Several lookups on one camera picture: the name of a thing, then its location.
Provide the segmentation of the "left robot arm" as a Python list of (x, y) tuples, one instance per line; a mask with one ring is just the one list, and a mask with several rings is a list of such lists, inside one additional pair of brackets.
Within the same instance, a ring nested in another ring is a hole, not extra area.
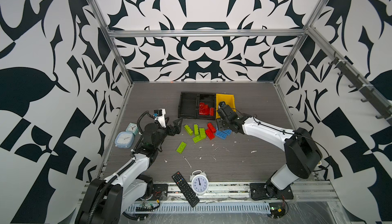
[(131, 159), (105, 179), (94, 179), (88, 186), (76, 224), (117, 224), (121, 215), (138, 199), (153, 196), (153, 179), (143, 173), (154, 163), (167, 136), (181, 133), (183, 119), (154, 119), (143, 129)]

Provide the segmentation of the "red arch lego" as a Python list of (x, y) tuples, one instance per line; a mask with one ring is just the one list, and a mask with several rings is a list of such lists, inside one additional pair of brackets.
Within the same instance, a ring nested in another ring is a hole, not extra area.
[(199, 115), (210, 115), (210, 107), (205, 103), (199, 103)]

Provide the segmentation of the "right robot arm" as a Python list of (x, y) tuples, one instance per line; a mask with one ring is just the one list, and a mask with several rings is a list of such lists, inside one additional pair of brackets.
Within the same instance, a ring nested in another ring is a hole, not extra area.
[(263, 196), (254, 197), (254, 200), (283, 197), (284, 191), (289, 190), (292, 183), (309, 178), (321, 162), (321, 150), (310, 133), (303, 128), (284, 129), (262, 122), (249, 114), (238, 114), (223, 101), (219, 103), (217, 113), (219, 127), (259, 138), (285, 153), (286, 163), (267, 180)]

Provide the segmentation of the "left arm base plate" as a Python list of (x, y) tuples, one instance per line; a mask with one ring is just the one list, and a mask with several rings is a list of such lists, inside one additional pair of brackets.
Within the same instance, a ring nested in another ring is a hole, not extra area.
[(162, 201), (167, 199), (168, 185), (167, 184), (154, 184), (148, 187), (147, 193), (137, 199), (138, 201), (156, 201), (157, 199)]

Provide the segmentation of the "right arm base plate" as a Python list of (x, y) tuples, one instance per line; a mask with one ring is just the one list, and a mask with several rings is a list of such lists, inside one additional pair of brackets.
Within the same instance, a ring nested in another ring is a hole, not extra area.
[(252, 200), (261, 201), (264, 199), (294, 199), (291, 186), (279, 190), (272, 183), (250, 183), (250, 197)]

